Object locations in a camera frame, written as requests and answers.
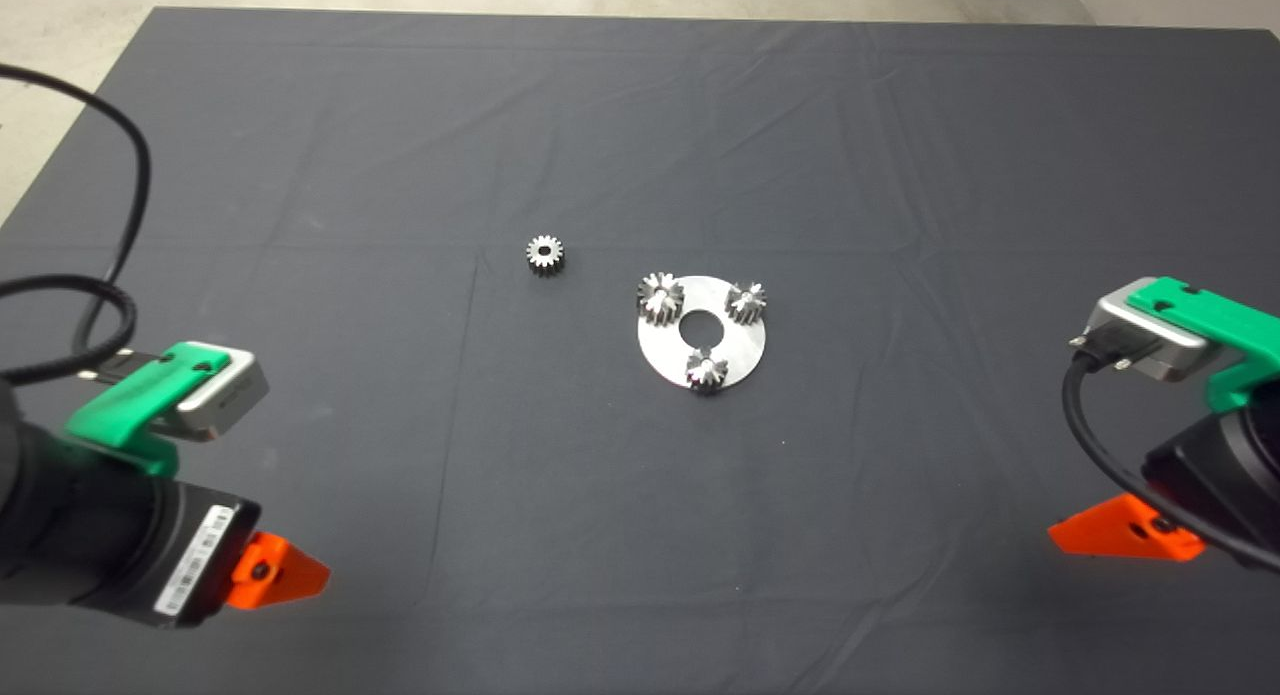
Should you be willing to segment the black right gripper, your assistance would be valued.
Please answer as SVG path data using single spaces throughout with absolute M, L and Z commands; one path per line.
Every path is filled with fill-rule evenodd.
M 1266 381 L 1248 404 L 1207 413 L 1146 454 L 1153 508 L 1125 493 L 1047 529 L 1079 557 L 1188 562 L 1206 547 L 1252 570 L 1267 567 L 1243 545 L 1277 555 L 1279 394 Z

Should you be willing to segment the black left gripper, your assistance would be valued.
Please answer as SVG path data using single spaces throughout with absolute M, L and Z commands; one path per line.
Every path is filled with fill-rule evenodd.
M 320 595 L 332 571 L 275 534 L 262 508 L 230 493 L 155 477 L 148 530 L 95 611 L 155 628 L 193 628 L 225 602 L 257 611 Z

